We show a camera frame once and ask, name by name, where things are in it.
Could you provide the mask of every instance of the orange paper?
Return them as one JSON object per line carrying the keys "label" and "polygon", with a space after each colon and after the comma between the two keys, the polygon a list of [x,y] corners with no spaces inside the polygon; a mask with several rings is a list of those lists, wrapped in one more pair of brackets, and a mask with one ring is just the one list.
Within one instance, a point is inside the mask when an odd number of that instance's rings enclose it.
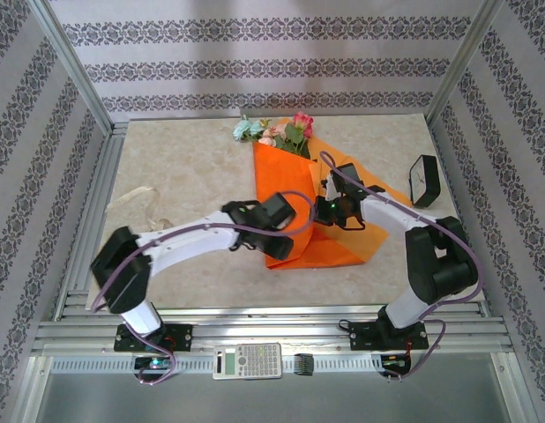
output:
{"label": "orange paper", "polygon": [[[378,185],[396,200],[411,205],[404,194],[376,178],[353,157],[343,154],[321,139],[312,136],[308,141],[308,149],[311,160],[268,145],[253,144],[255,183],[259,201],[265,201],[276,192],[285,190],[301,191],[312,201],[315,201],[317,195],[324,195],[321,181],[327,177],[331,169],[319,158],[319,153],[326,151],[333,156],[337,166],[353,163],[367,187]],[[295,220],[287,229],[293,230],[305,224],[310,207],[298,197],[287,196],[287,200],[296,211]],[[354,219],[350,219],[348,223],[358,227]],[[269,269],[302,269],[366,263],[380,248],[386,236],[388,235],[384,229],[370,224],[367,224],[363,231],[349,232],[338,226],[315,223],[308,230],[292,237],[294,247],[286,260],[281,262],[266,256],[265,264]]]}

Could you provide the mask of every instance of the blue flower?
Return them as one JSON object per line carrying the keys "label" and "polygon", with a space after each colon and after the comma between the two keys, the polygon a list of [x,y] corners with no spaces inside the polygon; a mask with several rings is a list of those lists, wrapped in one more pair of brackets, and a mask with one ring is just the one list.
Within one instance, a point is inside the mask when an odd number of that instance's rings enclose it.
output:
{"label": "blue flower", "polygon": [[251,128],[251,122],[246,119],[239,121],[239,123],[234,127],[234,138],[235,141],[241,141],[245,132]]}
{"label": "blue flower", "polygon": [[260,132],[263,132],[263,125],[261,124],[260,121],[255,121],[250,129],[249,129],[249,133],[251,134],[252,137],[256,136],[257,134],[259,134]]}

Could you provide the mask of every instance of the beige table surface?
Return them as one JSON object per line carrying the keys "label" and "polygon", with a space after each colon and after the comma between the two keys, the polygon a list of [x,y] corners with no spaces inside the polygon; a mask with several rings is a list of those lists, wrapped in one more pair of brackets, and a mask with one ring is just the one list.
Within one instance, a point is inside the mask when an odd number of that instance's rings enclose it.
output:
{"label": "beige table surface", "polygon": [[[112,200],[149,185],[161,192],[154,218],[174,225],[200,219],[230,200],[255,198],[250,144],[231,135],[237,119],[130,122]],[[422,115],[316,117],[314,133],[355,156],[386,183],[408,192],[408,171],[420,154],[435,155]],[[441,195],[426,211],[455,215],[441,174]],[[120,226],[146,232],[151,193],[108,213],[103,242]],[[406,250],[389,237],[365,264],[270,271],[257,251],[216,251],[167,268],[151,280],[158,308],[287,307],[385,304],[407,287]],[[98,292],[92,283],[87,306]],[[480,294],[475,301],[482,300]]]}

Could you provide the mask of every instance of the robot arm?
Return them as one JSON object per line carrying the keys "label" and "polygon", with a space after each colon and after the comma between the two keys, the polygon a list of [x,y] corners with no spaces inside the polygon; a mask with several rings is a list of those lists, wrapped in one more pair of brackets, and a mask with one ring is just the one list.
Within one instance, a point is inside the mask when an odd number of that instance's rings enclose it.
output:
{"label": "robot arm", "polygon": [[[192,226],[229,224],[249,226],[267,231],[279,231],[295,217],[295,211],[281,194],[258,201],[233,201],[220,211],[165,231],[132,234],[127,226],[120,227],[110,236],[91,266],[100,288],[107,284],[116,267],[131,253],[149,242],[165,238]],[[164,331],[164,325],[153,305],[146,300],[149,279],[173,264],[194,256],[218,250],[235,251],[241,246],[259,249],[268,256],[284,260],[294,242],[289,237],[274,237],[250,233],[236,228],[208,227],[185,231],[149,248],[146,255],[138,254],[123,268],[104,294],[108,309],[122,318],[140,335],[148,336]]]}
{"label": "robot arm", "polygon": [[[338,170],[362,184],[354,165],[343,165]],[[433,226],[388,204],[385,199],[391,197],[383,189],[370,187],[381,198],[369,196],[334,172],[328,175],[324,187],[325,197],[318,197],[316,201],[318,223],[349,230],[347,222],[355,218],[362,228],[363,222],[380,226],[406,243],[409,287],[396,301],[380,310],[378,322],[383,337],[389,338],[415,325],[439,301],[476,284],[476,268],[468,254]],[[418,211],[417,214],[438,223],[461,240],[466,239],[454,217],[436,219]]]}

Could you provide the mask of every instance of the black object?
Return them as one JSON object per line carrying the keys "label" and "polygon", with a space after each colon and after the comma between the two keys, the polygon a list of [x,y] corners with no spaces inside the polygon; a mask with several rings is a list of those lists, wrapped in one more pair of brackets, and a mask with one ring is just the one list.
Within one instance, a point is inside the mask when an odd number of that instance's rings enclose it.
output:
{"label": "black object", "polygon": [[[281,195],[275,194],[262,204],[259,201],[231,201],[221,208],[237,224],[251,226],[267,231],[279,231],[295,217],[296,212]],[[258,249],[277,260],[284,260],[292,251],[294,241],[287,236],[270,236],[253,232],[238,231],[239,236],[233,247],[235,251],[242,245],[248,249]]]}
{"label": "black object", "polygon": [[[363,185],[353,163],[337,168],[346,176]],[[316,197],[317,215],[315,221],[326,226],[337,225],[345,231],[362,231],[366,226],[362,220],[361,201],[369,194],[333,171],[331,171],[331,176],[333,185],[337,192],[341,194],[341,197],[332,201],[327,201],[325,197]],[[375,192],[384,192],[384,189],[377,185],[373,185],[369,189]],[[355,218],[360,227],[347,227],[349,218]]]}
{"label": "black object", "polygon": [[314,374],[314,356],[312,354],[295,354],[294,373],[299,376],[312,376]]}
{"label": "black object", "polygon": [[[109,237],[90,268],[102,288],[116,267],[138,249],[137,235],[127,226],[120,227]],[[110,313],[120,315],[138,306],[146,298],[151,272],[151,257],[140,254],[131,260],[104,295]]]}
{"label": "black object", "polygon": [[[448,217],[438,219],[437,223],[467,241],[458,219]],[[445,255],[437,257],[436,249],[445,250]],[[476,266],[466,251],[433,226],[415,227],[406,232],[406,258],[410,286],[427,304],[460,293],[478,279]]]}
{"label": "black object", "polygon": [[133,362],[133,375],[143,382],[154,382],[171,368],[169,357],[137,357]]}
{"label": "black object", "polygon": [[[189,352],[192,345],[192,325],[162,323],[158,330],[145,338],[171,352]],[[114,351],[117,353],[159,353],[135,338],[125,324],[117,327]]]}
{"label": "black object", "polygon": [[394,354],[394,355],[381,355],[382,372],[378,372],[383,377],[397,377],[398,375],[405,375],[410,371],[412,367],[412,360],[409,352],[406,354]]}
{"label": "black object", "polygon": [[[425,192],[414,201],[414,185],[412,183],[412,170],[416,165],[422,165],[423,167],[423,183],[425,185]],[[410,199],[416,207],[429,207],[433,203],[439,194],[441,194],[441,183],[439,182],[439,169],[437,167],[437,158],[435,156],[428,156],[422,154],[418,160],[410,168]]]}
{"label": "black object", "polygon": [[375,322],[341,321],[340,329],[349,334],[351,351],[427,350],[429,342],[425,325],[414,323],[396,329],[386,314],[386,306],[378,312]]}

